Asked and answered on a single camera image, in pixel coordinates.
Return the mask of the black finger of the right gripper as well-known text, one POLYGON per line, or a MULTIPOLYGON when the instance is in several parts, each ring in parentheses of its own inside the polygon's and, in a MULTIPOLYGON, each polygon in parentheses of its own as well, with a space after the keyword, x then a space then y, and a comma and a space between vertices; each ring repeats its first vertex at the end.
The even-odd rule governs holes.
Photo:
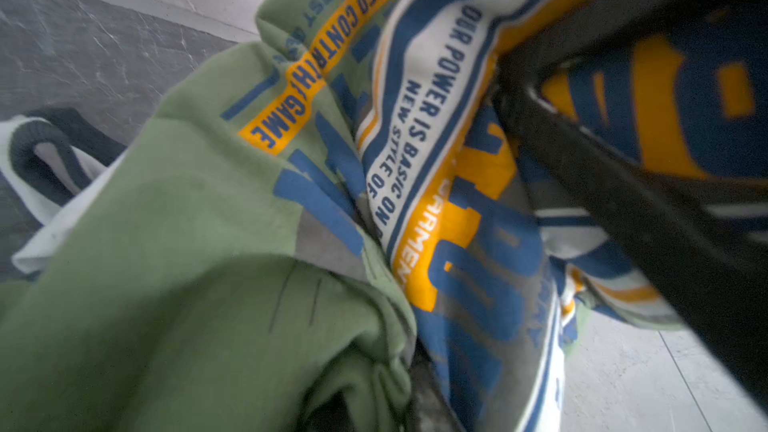
POLYGON ((737 1, 580 0, 500 63, 502 127, 624 249, 741 384, 767 404, 767 248, 643 171, 541 96, 551 73, 737 1))

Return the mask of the white tank top navy trim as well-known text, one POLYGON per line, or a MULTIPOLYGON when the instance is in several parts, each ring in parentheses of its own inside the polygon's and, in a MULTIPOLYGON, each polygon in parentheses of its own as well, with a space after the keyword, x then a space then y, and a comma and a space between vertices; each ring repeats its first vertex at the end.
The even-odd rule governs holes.
POLYGON ((41 228, 11 256, 27 277, 43 271, 120 164, 126 146, 72 107, 1 123, 1 173, 41 228))

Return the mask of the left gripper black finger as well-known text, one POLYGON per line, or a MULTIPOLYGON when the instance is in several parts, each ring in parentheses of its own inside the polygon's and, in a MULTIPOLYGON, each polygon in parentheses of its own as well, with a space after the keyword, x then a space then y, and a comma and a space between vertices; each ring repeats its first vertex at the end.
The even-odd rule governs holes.
POLYGON ((411 432, 460 432, 463 427, 450 408, 430 365, 414 365, 410 371, 412 396, 407 410, 411 432))

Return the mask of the green tank top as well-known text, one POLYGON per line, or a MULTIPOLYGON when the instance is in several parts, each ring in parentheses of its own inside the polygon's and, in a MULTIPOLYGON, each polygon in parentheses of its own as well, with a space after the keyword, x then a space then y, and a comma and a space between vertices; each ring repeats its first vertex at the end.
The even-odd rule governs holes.
MULTIPOLYGON (((463 431, 557 431, 585 313, 693 331, 495 108, 579 1, 264 0, 2 284, 2 429, 408 431, 430 365, 463 431)), ((540 93, 767 248, 767 0, 540 93)))

